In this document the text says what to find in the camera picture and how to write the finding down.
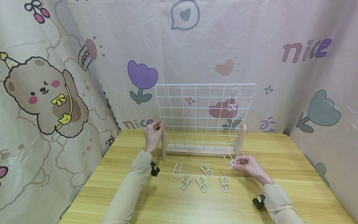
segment party hat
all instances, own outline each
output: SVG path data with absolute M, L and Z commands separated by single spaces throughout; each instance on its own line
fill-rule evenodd
M 6 66 L 11 71 L 13 67 L 19 65 L 19 63 L 12 58 L 8 57 L 8 54 L 5 52 L 0 52 L 0 59 L 6 63 Z

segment patterned backdrop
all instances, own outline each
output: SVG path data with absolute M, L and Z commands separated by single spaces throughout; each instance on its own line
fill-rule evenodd
M 357 4 L 1 1 L 0 222 L 58 223 L 119 128 L 159 118 L 155 84 L 233 83 L 256 84 L 248 131 L 288 134 L 358 220 Z

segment wooden table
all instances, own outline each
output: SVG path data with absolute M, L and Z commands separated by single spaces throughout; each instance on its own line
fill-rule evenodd
M 132 161 L 145 146 L 143 130 L 124 130 L 116 138 L 60 224 L 98 224 Z M 331 193 L 293 141 L 280 133 L 247 133 L 243 154 L 254 155 L 262 167 L 287 192 L 306 224 L 355 223 Z M 167 155 L 158 148 L 153 160 L 161 171 L 150 177 L 139 196 L 131 223 L 135 224 L 272 224 L 266 211 L 258 211 L 252 199 L 262 193 L 254 179 L 230 169 L 224 158 Z M 195 181 L 203 163 L 210 163 L 212 178 L 202 193 Z M 179 178 L 175 163 L 182 164 Z M 193 181 L 183 191 L 179 183 L 189 173 Z M 230 192 L 222 192 L 219 175 L 226 175 Z

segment person's right hand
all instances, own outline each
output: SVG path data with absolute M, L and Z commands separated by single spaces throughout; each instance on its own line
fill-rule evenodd
M 257 182 L 262 185 L 273 184 L 271 177 L 265 172 L 253 156 L 238 156 L 234 159 L 234 169 L 237 171 L 246 171 Z
M 145 143 L 147 147 L 144 151 L 152 153 L 158 146 L 161 135 L 164 132 L 165 125 L 160 120 L 154 121 L 144 128 Z

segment wristwatch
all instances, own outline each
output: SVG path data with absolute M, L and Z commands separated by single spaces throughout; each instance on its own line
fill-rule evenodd
M 152 171 L 151 171 L 150 174 L 152 176 L 156 177 L 159 174 L 159 171 L 160 171 L 159 167 L 157 167 L 157 165 L 153 161 L 150 163 L 150 166 L 152 167 Z
M 253 202 L 253 204 L 255 205 L 255 207 L 256 207 L 257 209 L 263 209 L 264 206 L 265 206 L 265 203 L 264 203 L 265 198 L 266 198 L 266 197 L 265 197 L 263 194 L 260 194 L 260 196 L 254 198 L 254 199 L 252 200 L 252 202 Z

